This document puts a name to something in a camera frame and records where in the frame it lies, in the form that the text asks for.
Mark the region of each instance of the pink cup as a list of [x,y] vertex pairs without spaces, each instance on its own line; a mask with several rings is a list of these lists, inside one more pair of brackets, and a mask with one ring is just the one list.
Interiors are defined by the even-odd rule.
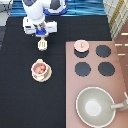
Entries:
[[[43,73],[39,74],[38,72],[40,71],[40,66],[41,65],[45,65],[46,69]],[[38,80],[42,80],[45,78],[45,75],[47,74],[48,72],[48,65],[43,62],[42,59],[38,59],[33,65],[32,65],[32,68],[31,68],[31,71],[32,71],[32,75],[38,79]]]

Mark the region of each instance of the black table surface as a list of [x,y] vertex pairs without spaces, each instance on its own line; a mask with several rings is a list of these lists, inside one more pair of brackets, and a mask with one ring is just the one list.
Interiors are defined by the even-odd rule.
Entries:
[[[46,17],[58,32],[46,38],[48,49],[38,50],[37,38],[24,33],[23,17],[9,17],[0,51],[0,128],[66,128],[66,41],[111,41],[107,16]],[[43,59],[51,78],[39,83],[31,66]]]

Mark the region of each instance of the blue floor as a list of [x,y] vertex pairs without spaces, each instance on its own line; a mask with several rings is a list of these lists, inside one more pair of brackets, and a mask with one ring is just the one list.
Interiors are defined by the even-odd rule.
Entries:
[[[103,0],[68,0],[68,11],[63,16],[106,15]],[[26,16],[22,0],[14,0],[12,16]]]

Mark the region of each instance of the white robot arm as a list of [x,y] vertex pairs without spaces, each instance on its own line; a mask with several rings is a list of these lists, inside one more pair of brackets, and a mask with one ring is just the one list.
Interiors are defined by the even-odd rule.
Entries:
[[22,3],[27,14],[27,17],[23,19],[23,27],[26,34],[35,33],[36,29],[41,26],[46,29],[47,34],[57,32],[56,22],[45,22],[43,8],[49,9],[51,13],[61,12],[66,7],[65,0],[22,0]]

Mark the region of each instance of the cable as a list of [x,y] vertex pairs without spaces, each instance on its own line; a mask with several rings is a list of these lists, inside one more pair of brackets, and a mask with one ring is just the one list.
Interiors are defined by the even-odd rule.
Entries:
[[8,4],[8,9],[10,9],[9,6],[10,6],[11,2],[12,2],[12,0],[10,0],[10,2],[9,2],[9,4]]
[[9,5],[8,5],[8,9],[6,9],[5,4],[2,3],[2,5],[4,6],[5,10],[1,11],[0,13],[7,11],[7,14],[9,15],[8,10],[11,10],[11,9],[9,9]]

